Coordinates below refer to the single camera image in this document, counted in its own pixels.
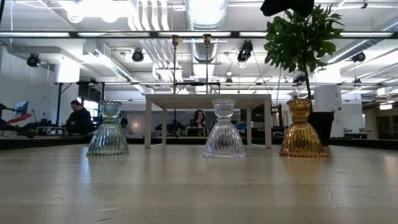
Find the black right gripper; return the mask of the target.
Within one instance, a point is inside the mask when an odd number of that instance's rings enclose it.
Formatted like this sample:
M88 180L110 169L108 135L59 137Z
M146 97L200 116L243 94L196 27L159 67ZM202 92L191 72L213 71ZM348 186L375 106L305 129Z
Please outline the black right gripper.
M307 17L312 13L314 3L314 0L265 0L260 11L269 17L291 9L300 16Z

